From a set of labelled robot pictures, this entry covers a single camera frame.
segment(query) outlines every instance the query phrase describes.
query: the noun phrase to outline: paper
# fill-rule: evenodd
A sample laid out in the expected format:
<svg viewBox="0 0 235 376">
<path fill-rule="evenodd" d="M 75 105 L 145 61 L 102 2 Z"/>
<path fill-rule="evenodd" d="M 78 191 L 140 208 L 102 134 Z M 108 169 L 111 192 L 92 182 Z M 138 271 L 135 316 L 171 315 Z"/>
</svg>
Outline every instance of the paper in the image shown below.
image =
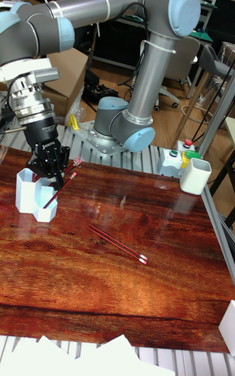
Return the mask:
<svg viewBox="0 0 235 376">
<path fill-rule="evenodd" d="M 3 355 L 1 376 L 174 376 L 173 371 L 141 362 L 125 336 L 119 336 L 77 359 L 46 337 L 38 343 L 21 339 L 14 352 Z"/>
</svg>

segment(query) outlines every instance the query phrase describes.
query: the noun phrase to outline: workbench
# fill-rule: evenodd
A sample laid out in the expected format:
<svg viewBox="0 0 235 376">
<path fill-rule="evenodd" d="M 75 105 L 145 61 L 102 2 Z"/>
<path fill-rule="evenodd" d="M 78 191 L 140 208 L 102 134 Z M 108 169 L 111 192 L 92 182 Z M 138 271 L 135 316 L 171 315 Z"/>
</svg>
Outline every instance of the workbench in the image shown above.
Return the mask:
<svg viewBox="0 0 235 376">
<path fill-rule="evenodd" d="M 28 157 L 9 148 L 0 166 L 0 334 L 95 343 L 125 334 L 138 346 L 227 352 L 218 325 L 235 288 L 201 196 L 178 179 L 82 163 L 56 217 L 38 223 L 14 205 Z"/>
</svg>

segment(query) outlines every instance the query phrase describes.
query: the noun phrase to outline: office chair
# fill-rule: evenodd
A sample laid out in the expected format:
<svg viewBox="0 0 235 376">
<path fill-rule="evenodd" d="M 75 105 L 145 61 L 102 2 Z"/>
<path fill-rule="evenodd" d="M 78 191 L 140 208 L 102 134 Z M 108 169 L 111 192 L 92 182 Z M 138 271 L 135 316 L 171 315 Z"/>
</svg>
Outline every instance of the office chair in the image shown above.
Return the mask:
<svg viewBox="0 0 235 376">
<path fill-rule="evenodd" d="M 171 55 L 164 77 L 185 83 L 187 81 L 186 79 L 188 78 L 192 64 L 195 64 L 197 61 L 197 58 L 195 57 L 198 53 L 199 48 L 199 41 L 193 37 L 185 37 L 177 41 L 174 46 L 176 54 Z M 172 107 L 177 108 L 179 99 L 171 94 L 171 92 L 169 92 L 165 86 L 161 86 L 159 95 L 166 95 L 170 97 L 174 101 Z M 160 110 L 159 95 L 154 107 L 156 112 Z"/>
</svg>

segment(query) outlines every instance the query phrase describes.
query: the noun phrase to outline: robotic arm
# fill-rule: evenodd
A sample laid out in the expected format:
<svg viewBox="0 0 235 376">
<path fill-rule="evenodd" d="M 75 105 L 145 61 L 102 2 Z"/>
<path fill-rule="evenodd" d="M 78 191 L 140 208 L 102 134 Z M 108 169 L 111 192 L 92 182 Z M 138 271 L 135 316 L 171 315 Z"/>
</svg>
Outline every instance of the robotic arm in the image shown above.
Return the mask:
<svg viewBox="0 0 235 376">
<path fill-rule="evenodd" d="M 32 149 L 28 167 L 63 184 L 69 148 L 58 139 L 50 103 L 41 96 L 41 83 L 58 78 L 48 59 L 74 44 L 74 29 L 105 22 L 119 15 L 143 17 L 148 11 L 148 52 L 138 73 L 130 105 L 119 98 L 100 101 L 94 128 L 101 137 L 114 137 L 130 151 L 140 151 L 154 138 L 151 111 L 174 52 L 176 40 L 189 35 L 200 16 L 199 0 L 60 0 L 31 6 L 16 3 L 0 13 L 0 81 L 8 85 L 8 103 Z"/>
</svg>

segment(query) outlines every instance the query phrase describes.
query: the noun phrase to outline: red button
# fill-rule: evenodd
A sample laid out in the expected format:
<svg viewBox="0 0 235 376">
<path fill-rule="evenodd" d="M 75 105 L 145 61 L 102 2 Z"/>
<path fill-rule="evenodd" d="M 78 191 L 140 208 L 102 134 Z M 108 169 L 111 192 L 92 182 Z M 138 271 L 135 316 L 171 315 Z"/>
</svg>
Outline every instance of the red button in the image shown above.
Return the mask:
<svg viewBox="0 0 235 376">
<path fill-rule="evenodd" d="M 186 146 L 192 146 L 193 145 L 193 141 L 191 141 L 191 140 L 185 140 L 185 144 L 186 144 Z"/>
</svg>

